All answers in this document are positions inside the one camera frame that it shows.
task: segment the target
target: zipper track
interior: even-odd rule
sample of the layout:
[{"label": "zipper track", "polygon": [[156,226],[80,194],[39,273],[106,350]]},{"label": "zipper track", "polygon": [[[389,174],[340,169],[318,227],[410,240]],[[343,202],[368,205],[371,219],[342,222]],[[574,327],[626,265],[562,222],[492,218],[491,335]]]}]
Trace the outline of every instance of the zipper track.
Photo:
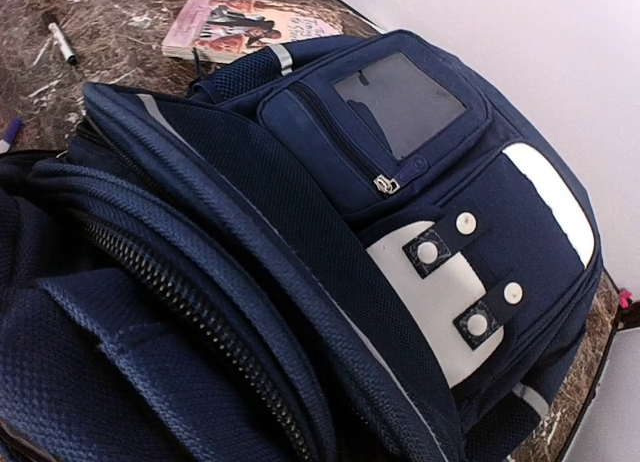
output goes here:
[{"label": "zipper track", "polygon": [[144,184],[155,194],[162,195],[167,201],[171,201],[169,195],[158,185],[158,183],[151,177],[146,170],[140,167],[132,157],[120,149],[114,144],[109,137],[98,127],[98,125],[91,119],[89,114],[86,114],[84,120],[76,127],[76,133],[78,136],[87,139],[94,144],[101,145],[111,150],[119,160],[121,160],[128,169],[130,169]]},{"label": "zipper track", "polygon": [[366,160],[362,154],[358,152],[356,148],[351,145],[351,142],[342,133],[340,127],[333,120],[333,117],[329,111],[324,107],[322,102],[318,99],[311,89],[309,89],[302,82],[296,82],[291,85],[291,91],[298,95],[305,105],[311,109],[311,111],[320,119],[320,123],[329,133],[331,139],[336,143],[338,148],[349,158],[351,163],[355,165],[360,172],[362,172],[367,179],[373,181],[380,174],[379,170],[374,167],[368,160]]},{"label": "zipper track", "polygon": [[55,458],[45,454],[31,442],[14,433],[7,424],[0,420],[0,440],[4,442],[11,454],[25,462],[55,462]]},{"label": "zipper track", "polygon": [[159,260],[127,237],[84,214],[83,230],[93,244],[116,259],[136,280],[223,355],[229,366],[258,395],[285,432],[296,456],[311,460],[311,452],[293,412],[257,358],[225,318],[175,267]]}]

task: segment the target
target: pink object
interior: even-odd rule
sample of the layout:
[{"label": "pink object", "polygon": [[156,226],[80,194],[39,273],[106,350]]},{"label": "pink object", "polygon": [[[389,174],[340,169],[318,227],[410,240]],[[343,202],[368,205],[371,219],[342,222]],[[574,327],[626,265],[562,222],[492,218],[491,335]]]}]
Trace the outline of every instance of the pink object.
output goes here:
[{"label": "pink object", "polygon": [[633,303],[633,294],[627,289],[622,289],[618,294],[618,299],[620,300],[620,307],[627,310]]}]

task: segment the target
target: snap button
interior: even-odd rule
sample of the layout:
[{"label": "snap button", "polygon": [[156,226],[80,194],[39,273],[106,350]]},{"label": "snap button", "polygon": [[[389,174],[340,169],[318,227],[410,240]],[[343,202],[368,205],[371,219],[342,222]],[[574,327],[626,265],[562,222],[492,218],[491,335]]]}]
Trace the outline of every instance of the snap button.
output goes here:
[{"label": "snap button", "polygon": [[456,228],[462,235],[471,235],[476,231],[478,222],[470,212],[463,212],[456,219]]},{"label": "snap button", "polygon": [[484,315],[475,314],[469,317],[467,321],[467,329],[474,337],[480,337],[489,328],[489,323]]},{"label": "snap button", "polygon": [[511,282],[504,288],[504,300],[511,305],[516,305],[522,300],[524,292],[517,282]]},{"label": "snap button", "polygon": [[423,264],[433,264],[438,260],[438,247],[433,242],[420,244],[418,246],[418,258]]}]

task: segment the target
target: marble table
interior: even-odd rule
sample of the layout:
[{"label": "marble table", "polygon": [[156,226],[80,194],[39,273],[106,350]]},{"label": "marble table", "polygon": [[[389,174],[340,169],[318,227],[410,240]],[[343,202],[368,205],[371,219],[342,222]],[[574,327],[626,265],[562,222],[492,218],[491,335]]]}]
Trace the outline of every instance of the marble table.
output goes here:
[{"label": "marble table", "polygon": [[[337,0],[280,0],[339,12],[345,32],[374,30]],[[2,0],[0,11],[0,130],[14,116],[25,121],[16,149],[63,149],[82,117],[86,81],[135,85],[181,94],[193,63],[161,55],[160,43],[185,0]],[[68,66],[40,16],[59,18],[79,64]],[[582,407],[600,362],[617,298],[603,279],[588,331],[547,418],[516,452],[518,462],[555,460]]]}]

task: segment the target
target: navy strap tab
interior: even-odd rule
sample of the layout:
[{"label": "navy strap tab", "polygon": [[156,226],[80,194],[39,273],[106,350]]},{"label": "navy strap tab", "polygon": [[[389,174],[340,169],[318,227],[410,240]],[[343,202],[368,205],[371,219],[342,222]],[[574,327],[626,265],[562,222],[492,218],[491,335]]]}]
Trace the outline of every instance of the navy strap tab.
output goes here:
[{"label": "navy strap tab", "polygon": [[476,205],[472,201],[465,201],[433,227],[408,242],[402,250],[418,275],[424,279],[470,245],[485,229]]},{"label": "navy strap tab", "polygon": [[522,286],[512,275],[460,314],[453,323],[473,350],[504,326],[525,302]]}]

